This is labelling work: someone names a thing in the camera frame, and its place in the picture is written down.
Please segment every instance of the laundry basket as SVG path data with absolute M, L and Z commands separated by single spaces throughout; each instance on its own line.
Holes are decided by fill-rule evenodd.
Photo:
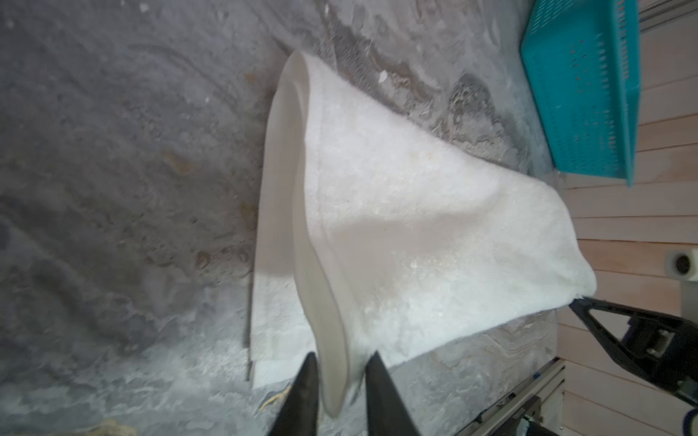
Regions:
M 640 97 L 635 0 L 537 0 L 521 58 L 556 167 L 632 185 Z

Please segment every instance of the wooden wall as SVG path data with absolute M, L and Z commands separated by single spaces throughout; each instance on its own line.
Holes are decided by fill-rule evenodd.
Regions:
M 698 245 L 698 15 L 641 37 L 636 185 L 566 175 L 579 247 L 597 298 L 679 315 L 679 283 L 664 254 Z M 618 337 L 627 318 L 601 314 Z M 569 308 L 558 311 L 567 359 L 563 424 L 571 435 L 680 435 L 689 406 L 618 367 Z

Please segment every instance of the round hole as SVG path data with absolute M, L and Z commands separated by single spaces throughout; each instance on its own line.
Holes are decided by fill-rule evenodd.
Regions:
M 691 259 L 689 259 L 687 255 L 676 256 L 674 264 L 676 265 L 676 270 L 682 276 L 688 274 L 688 271 L 691 269 Z

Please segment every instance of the brown spot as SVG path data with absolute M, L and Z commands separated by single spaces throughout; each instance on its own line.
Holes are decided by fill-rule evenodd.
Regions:
M 245 223 L 247 230 L 254 230 L 257 228 L 257 206 L 252 204 L 247 204 L 245 202 L 240 202 L 240 215 Z
M 205 251 L 196 253 L 196 269 L 206 268 L 211 263 L 211 255 Z
M 196 164 L 194 162 L 189 162 L 173 151 L 163 151 L 163 160 L 172 171 L 180 176 L 188 176 L 196 169 Z

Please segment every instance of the white towel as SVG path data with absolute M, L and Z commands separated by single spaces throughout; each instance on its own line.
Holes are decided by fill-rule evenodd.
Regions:
M 255 386 L 293 377 L 316 344 L 336 416 L 376 350 L 392 366 L 595 288 L 555 190 L 432 137 L 319 59 L 288 59 L 265 143 Z

